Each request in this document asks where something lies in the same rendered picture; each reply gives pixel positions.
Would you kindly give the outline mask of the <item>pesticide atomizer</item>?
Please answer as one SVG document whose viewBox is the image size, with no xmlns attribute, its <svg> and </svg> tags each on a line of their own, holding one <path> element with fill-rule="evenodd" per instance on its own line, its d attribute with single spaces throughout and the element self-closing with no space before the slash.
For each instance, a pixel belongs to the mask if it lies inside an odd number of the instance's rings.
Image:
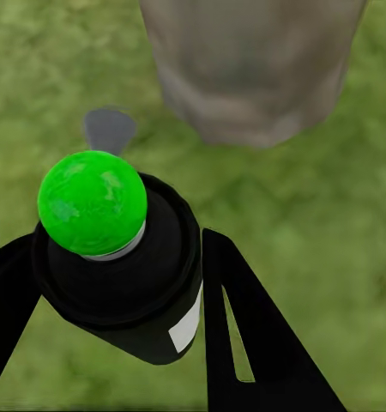
<svg viewBox="0 0 386 412">
<path fill-rule="evenodd" d="M 120 158 L 136 132 L 100 107 L 81 121 L 88 151 L 46 174 L 31 258 L 60 317 L 153 365 L 189 351 L 199 325 L 202 254 L 189 204 Z"/>
</svg>

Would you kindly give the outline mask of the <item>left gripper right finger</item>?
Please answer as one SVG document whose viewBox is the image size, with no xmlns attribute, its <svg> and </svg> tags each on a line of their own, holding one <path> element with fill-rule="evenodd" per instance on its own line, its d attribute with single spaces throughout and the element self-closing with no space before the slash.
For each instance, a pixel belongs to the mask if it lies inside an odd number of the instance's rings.
<svg viewBox="0 0 386 412">
<path fill-rule="evenodd" d="M 202 230 L 208 412 L 347 412 L 234 241 Z M 222 287 L 256 383 L 235 375 Z"/>
</svg>

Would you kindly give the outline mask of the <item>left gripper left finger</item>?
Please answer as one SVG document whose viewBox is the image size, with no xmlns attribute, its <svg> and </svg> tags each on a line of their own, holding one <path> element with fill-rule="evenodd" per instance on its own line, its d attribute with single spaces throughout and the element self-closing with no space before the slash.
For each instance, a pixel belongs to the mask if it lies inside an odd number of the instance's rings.
<svg viewBox="0 0 386 412">
<path fill-rule="evenodd" d="M 33 274 L 34 233 L 0 248 L 0 375 L 42 294 Z"/>
</svg>

